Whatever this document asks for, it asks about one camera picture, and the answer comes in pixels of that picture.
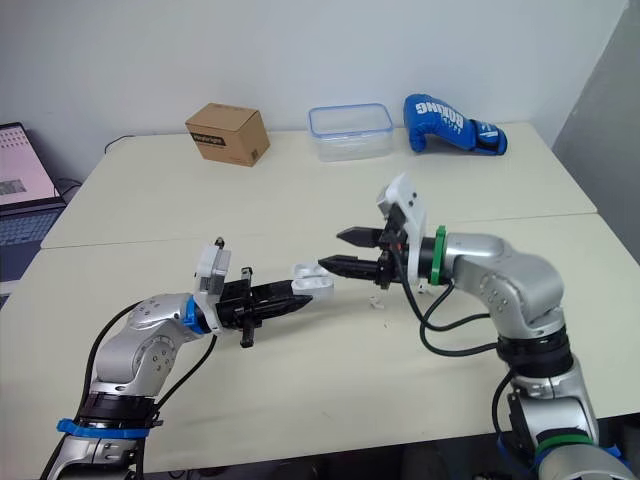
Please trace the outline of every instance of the white wall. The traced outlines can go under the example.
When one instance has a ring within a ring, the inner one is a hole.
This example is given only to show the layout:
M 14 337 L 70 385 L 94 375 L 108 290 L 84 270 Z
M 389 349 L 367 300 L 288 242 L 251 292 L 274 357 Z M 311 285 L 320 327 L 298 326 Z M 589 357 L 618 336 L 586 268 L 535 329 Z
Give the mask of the white wall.
M 316 105 L 426 92 L 552 144 L 625 0 L 0 0 L 0 121 L 85 177 L 124 133 L 209 101 L 304 128 Z

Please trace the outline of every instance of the gray wall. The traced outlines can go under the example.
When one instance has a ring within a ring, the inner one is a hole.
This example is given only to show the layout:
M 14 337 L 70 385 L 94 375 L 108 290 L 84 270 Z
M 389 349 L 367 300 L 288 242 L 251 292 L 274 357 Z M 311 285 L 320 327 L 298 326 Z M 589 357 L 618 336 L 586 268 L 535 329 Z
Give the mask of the gray wall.
M 640 0 L 622 14 L 553 150 L 640 263 Z

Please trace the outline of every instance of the laptop screen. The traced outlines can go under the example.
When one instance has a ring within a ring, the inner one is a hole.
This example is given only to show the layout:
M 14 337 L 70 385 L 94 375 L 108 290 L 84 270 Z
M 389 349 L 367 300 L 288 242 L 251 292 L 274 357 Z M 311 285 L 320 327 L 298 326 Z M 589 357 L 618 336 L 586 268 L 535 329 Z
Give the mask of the laptop screen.
M 59 197 L 22 125 L 0 126 L 0 205 Z

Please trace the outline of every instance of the black cable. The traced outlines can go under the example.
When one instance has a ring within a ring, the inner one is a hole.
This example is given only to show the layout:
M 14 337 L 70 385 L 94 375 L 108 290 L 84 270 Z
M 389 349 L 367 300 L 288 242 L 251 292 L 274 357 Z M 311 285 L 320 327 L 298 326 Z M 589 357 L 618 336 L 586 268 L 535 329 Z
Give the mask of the black cable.
M 420 340 L 422 341 L 422 344 L 427 348 L 427 350 L 429 350 L 432 353 L 435 353 L 436 355 L 442 355 L 443 357 L 467 357 L 467 356 L 470 356 L 470 355 L 476 355 L 478 353 L 486 352 L 486 351 L 493 350 L 494 348 L 496 348 L 497 343 L 495 343 L 495 342 L 494 343 L 487 343 L 485 345 L 480 345 L 478 347 L 467 348 L 467 349 L 464 349 L 464 350 L 444 350 L 442 348 L 435 347 L 435 346 L 433 346 L 433 345 L 431 345 L 429 343 L 429 341 L 427 340 L 427 336 L 426 336 L 427 325 L 425 324 L 425 318 L 424 318 L 425 316 L 420 311 L 420 307 L 418 307 L 418 303 L 416 302 L 416 298 L 413 296 L 413 292 L 411 291 L 411 286 L 409 285 L 409 280 L 407 278 L 407 273 L 406 273 L 405 268 L 402 265 L 402 259 L 400 258 L 400 252 L 398 251 L 398 246 L 397 246 L 399 244 L 398 239 L 396 237 L 396 238 L 393 238 L 392 240 L 393 241 L 390 244 L 391 254 L 393 255 L 393 259 L 394 259 L 395 264 L 396 264 L 396 269 L 398 270 L 398 277 L 400 277 L 400 282 L 402 284 L 402 288 L 403 288 L 404 293 L 405 293 L 405 295 L 407 297 L 407 300 L 409 301 L 409 305 L 411 306 L 411 310 L 413 310 L 413 313 L 415 314 L 415 316 L 420 321 Z M 458 320 L 457 322 L 454 322 L 454 323 L 458 324 L 457 326 L 459 326 L 460 322 L 467 323 L 469 321 L 471 321 L 471 320 L 462 319 L 462 320 Z
M 447 325 L 440 326 L 430 323 L 429 318 L 431 317 L 433 312 L 435 312 L 436 308 L 438 308 L 440 304 L 444 302 L 449 295 L 451 295 L 451 292 L 453 292 L 453 289 L 455 288 L 453 281 L 447 279 L 445 283 L 447 284 L 447 288 L 445 289 L 445 291 L 442 292 L 438 298 L 436 298 L 436 301 L 431 304 L 431 306 L 427 309 L 424 316 L 422 317 L 422 323 L 429 330 L 433 330 L 434 332 L 447 332 L 474 320 L 479 320 L 481 318 L 491 318 L 491 315 L 488 313 L 476 313 L 475 315 L 469 315 L 468 317 L 456 320 L 455 322 L 451 322 Z
M 42 473 L 40 474 L 40 480 L 47 480 L 47 477 L 49 476 L 49 473 L 51 473 L 51 469 L 53 468 L 53 464 L 56 462 L 56 459 L 60 454 L 60 450 L 62 449 L 62 444 L 64 443 L 64 439 L 67 438 L 68 436 L 69 434 L 65 433 L 60 439 L 60 441 L 58 442 L 58 444 L 56 445 L 56 448 L 54 448 L 53 452 L 51 452 L 51 456 L 49 457 L 47 464 L 45 465 L 44 469 L 42 470 Z
M 116 143 L 118 140 L 122 140 L 123 138 L 130 138 L 130 137 L 135 137 L 135 135 L 122 135 L 121 137 L 116 138 L 115 140 L 111 140 L 109 143 L 107 143 L 104 146 L 104 154 L 107 154 L 107 149 L 113 145 L 114 143 Z
M 162 406 L 165 403 L 167 403 L 167 400 L 171 398 L 171 395 L 173 395 L 176 392 L 176 390 L 178 390 L 184 384 L 184 382 L 189 380 L 189 378 L 191 378 L 191 375 L 196 373 L 196 371 L 202 366 L 202 364 L 207 361 L 207 358 L 209 358 L 209 355 L 211 355 L 211 352 L 213 352 L 213 347 L 216 346 L 217 340 L 218 340 L 218 337 L 216 337 L 215 335 L 211 335 L 211 342 L 209 343 L 207 350 L 204 352 L 200 360 L 198 360 L 198 363 L 196 363 L 193 367 L 191 367 L 191 370 L 185 373 L 184 376 L 180 380 L 178 380 L 175 383 L 175 385 L 169 389 L 167 393 L 164 394 L 164 396 L 160 399 L 160 401 L 156 403 L 155 405 L 156 413 L 158 413 L 162 408 Z
M 87 401 L 87 397 L 89 396 L 89 389 L 91 388 L 91 377 L 93 376 L 93 364 L 95 362 L 96 354 L 98 353 L 98 348 L 100 347 L 100 343 L 104 339 L 105 335 L 109 332 L 109 330 L 111 330 L 111 328 L 116 324 L 116 322 L 120 320 L 123 316 L 125 316 L 127 313 L 129 313 L 131 310 L 133 310 L 136 307 L 136 305 L 138 305 L 138 303 L 140 302 L 136 302 L 132 305 L 129 305 L 124 310 L 121 310 L 120 312 L 118 312 L 116 316 L 113 317 L 111 320 L 109 320 L 109 322 L 102 328 L 102 330 L 100 331 L 96 339 L 93 341 L 93 345 L 91 346 L 91 350 L 89 351 L 89 357 L 87 358 L 87 366 L 85 367 L 84 382 L 82 385 L 82 395 L 80 396 L 80 405 L 78 406 L 78 410 L 76 411 L 76 416 L 73 420 L 74 423 L 78 421 L 78 415 L 80 414 L 80 410 L 82 409 L 82 406 Z M 53 464 L 55 463 L 56 458 L 58 458 L 58 454 L 60 453 L 60 449 L 62 448 L 64 439 L 67 438 L 67 436 L 68 434 L 65 433 L 63 437 L 60 439 L 60 441 L 58 442 L 58 444 L 56 445 L 56 448 L 54 448 L 53 452 L 51 453 L 51 457 L 49 457 L 49 461 L 45 465 L 44 470 L 40 475 L 41 480 L 46 480 L 46 478 L 49 476 L 51 468 L 53 467 Z
M 93 376 L 93 364 L 96 359 L 96 355 L 98 353 L 98 348 L 100 347 L 100 343 L 104 339 L 105 335 L 111 330 L 111 328 L 116 324 L 118 320 L 124 317 L 131 310 L 136 308 L 136 306 L 140 302 L 133 303 L 129 305 L 127 308 L 118 312 L 115 317 L 113 317 L 109 322 L 102 328 L 96 339 L 93 341 L 93 345 L 91 346 L 91 350 L 89 351 L 89 358 L 87 359 L 87 366 L 84 371 L 84 383 L 82 386 L 82 395 L 80 397 L 80 405 L 78 407 L 78 413 L 80 409 L 84 405 L 84 402 L 87 401 L 87 397 L 89 396 L 89 389 L 91 388 L 91 378 Z M 76 418 L 74 419 L 74 423 L 78 421 L 78 414 L 76 413 Z
M 144 480 L 144 447 L 146 438 L 139 438 L 137 443 L 138 453 L 136 454 L 136 480 Z
M 75 178 L 70 178 L 70 177 L 58 177 L 56 178 L 56 180 L 67 182 L 67 183 L 73 183 L 74 185 L 77 185 L 77 186 L 82 185 L 82 182 L 80 180 L 76 180 Z
M 504 376 L 500 383 L 496 387 L 496 391 L 493 394 L 493 399 L 491 400 L 491 421 L 493 422 L 493 428 L 495 429 L 498 435 L 502 435 L 502 430 L 500 429 L 500 423 L 498 422 L 498 403 L 500 402 L 500 397 L 502 396 L 502 392 L 507 387 L 511 379 L 513 378 L 514 372 L 513 370 L 509 370 L 507 374 Z
M 80 188 L 81 185 L 71 185 L 69 188 L 67 188 L 64 192 L 62 192 L 60 194 L 61 197 L 64 197 L 67 193 L 69 193 L 71 190 L 73 190 L 74 188 Z
M 185 373 L 182 378 L 180 380 L 178 380 L 173 387 L 171 387 L 169 389 L 169 391 L 167 393 L 165 393 L 163 395 L 163 397 L 158 401 L 158 403 L 156 403 L 153 406 L 153 411 L 151 413 L 150 418 L 148 419 L 148 425 L 149 427 L 152 426 L 153 421 L 156 420 L 158 418 L 158 416 L 160 415 L 160 409 L 162 408 L 162 406 L 167 403 L 167 400 L 169 400 L 169 398 L 171 398 L 171 396 L 182 386 L 184 385 L 184 383 L 189 380 L 189 378 L 191 378 L 191 376 L 196 373 L 196 371 L 204 364 L 204 362 L 207 361 L 207 359 L 209 358 L 209 355 L 211 355 L 211 352 L 213 352 L 213 348 L 216 346 L 216 341 L 218 340 L 218 337 L 216 337 L 215 335 L 211 335 L 211 342 L 209 342 L 209 346 L 207 347 L 207 350 L 205 350 L 204 354 L 202 355 L 202 357 L 200 357 L 200 360 L 198 360 L 198 362 L 191 367 L 191 370 L 189 370 L 187 373 Z M 136 461 L 136 478 L 138 480 L 143 480 L 142 476 L 138 476 L 138 472 L 141 472 L 140 475 L 142 475 L 143 469 L 144 469 L 144 447 L 145 447 L 145 442 L 144 439 L 141 439 L 142 441 L 138 444 L 138 457 L 137 457 L 137 461 Z
M 529 474 L 530 470 L 526 459 L 523 458 L 518 448 L 505 438 L 504 433 L 500 428 L 500 422 L 498 421 L 498 404 L 500 403 L 500 397 L 509 382 L 513 379 L 514 375 L 515 372 L 513 370 L 509 370 L 496 387 L 496 391 L 493 393 L 493 398 L 491 399 L 491 421 L 493 422 L 493 428 L 498 436 L 498 445 L 502 444 L 511 459 L 515 460 L 515 462 L 522 467 L 522 473 Z

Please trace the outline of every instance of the transparent plastic container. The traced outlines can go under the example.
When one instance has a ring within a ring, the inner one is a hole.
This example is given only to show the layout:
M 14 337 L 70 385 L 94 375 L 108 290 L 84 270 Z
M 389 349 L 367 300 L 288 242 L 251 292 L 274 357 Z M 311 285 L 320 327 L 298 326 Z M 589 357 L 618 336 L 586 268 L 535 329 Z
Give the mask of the transparent plastic container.
M 312 108 L 309 132 L 324 162 L 381 157 L 393 150 L 393 124 L 381 103 Z

